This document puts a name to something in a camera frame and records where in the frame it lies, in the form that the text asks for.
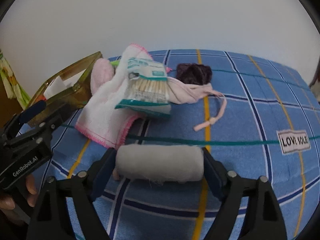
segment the brown wooden surface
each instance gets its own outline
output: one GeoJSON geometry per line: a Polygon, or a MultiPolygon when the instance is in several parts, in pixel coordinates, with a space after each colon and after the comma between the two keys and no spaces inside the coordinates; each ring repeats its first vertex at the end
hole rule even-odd
{"type": "Polygon", "coordinates": [[[0,78],[0,127],[2,127],[10,118],[22,111],[18,101],[7,98],[2,80],[0,78]]]}

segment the metal screw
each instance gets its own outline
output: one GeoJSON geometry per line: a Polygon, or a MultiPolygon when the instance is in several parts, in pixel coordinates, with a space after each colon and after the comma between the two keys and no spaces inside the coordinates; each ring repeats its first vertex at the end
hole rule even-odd
{"type": "Polygon", "coordinates": [[[54,176],[50,176],[47,178],[47,182],[52,183],[54,182],[54,176]]]}
{"type": "Polygon", "coordinates": [[[228,174],[229,177],[232,177],[232,178],[237,176],[237,173],[235,171],[228,171],[227,174],[228,174]]]}
{"type": "Polygon", "coordinates": [[[39,137],[39,138],[36,140],[36,143],[37,143],[37,144],[40,144],[40,143],[42,143],[42,141],[43,141],[43,138],[42,138],[42,137],[39,137]]]}
{"type": "Polygon", "coordinates": [[[260,180],[264,183],[266,183],[268,181],[268,178],[266,176],[261,176],[260,180]]]}
{"type": "Polygon", "coordinates": [[[87,172],[86,172],[86,171],[80,171],[80,172],[78,173],[78,177],[79,177],[79,178],[84,178],[85,176],[87,176],[87,172]]]}

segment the dark brown fuzzy object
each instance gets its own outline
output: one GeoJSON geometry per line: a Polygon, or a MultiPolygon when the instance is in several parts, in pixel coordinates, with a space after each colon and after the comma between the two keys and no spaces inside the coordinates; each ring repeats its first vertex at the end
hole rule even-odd
{"type": "Polygon", "coordinates": [[[212,70],[209,66],[196,63],[181,63],[177,66],[176,79],[185,84],[205,85],[211,82],[212,70]]]}

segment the drawstring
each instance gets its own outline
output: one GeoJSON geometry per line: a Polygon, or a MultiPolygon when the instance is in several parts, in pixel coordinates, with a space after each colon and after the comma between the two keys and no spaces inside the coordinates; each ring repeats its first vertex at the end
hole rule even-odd
{"type": "Polygon", "coordinates": [[[215,124],[215,122],[217,122],[223,116],[224,111],[225,111],[226,106],[227,106],[227,99],[224,96],[224,94],[222,94],[222,93],[220,93],[218,91],[215,91],[215,90],[208,90],[207,92],[212,94],[212,95],[215,95],[215,96],[217,96],[219,98],[223,97],[223,102],[222,102],[221,108],[220,108],[220,110],[219,110],[219,112],[218,112],[216,117],[211,117],[208,121],[203,122],[203,123],[198,124],[198,125],[193,127],[193,130],[195,130],[196,132],[201,130],[201,129],[203,129],[203,128],[205,128],[205,127],[207,127],[207,126],[209,126],[209,125],[215,124]]]}

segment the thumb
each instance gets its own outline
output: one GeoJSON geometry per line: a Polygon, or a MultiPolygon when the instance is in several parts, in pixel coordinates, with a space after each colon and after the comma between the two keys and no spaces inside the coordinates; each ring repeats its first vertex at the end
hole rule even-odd
{"type": "Polygon", "coordinates": [[[8,210],[14,209],[15,204],[14,204],[12,197],[10,197],[9,195],[5,195],[5,194],[1,195],[0,196],[0,208],[8,209],[8,210]]]}

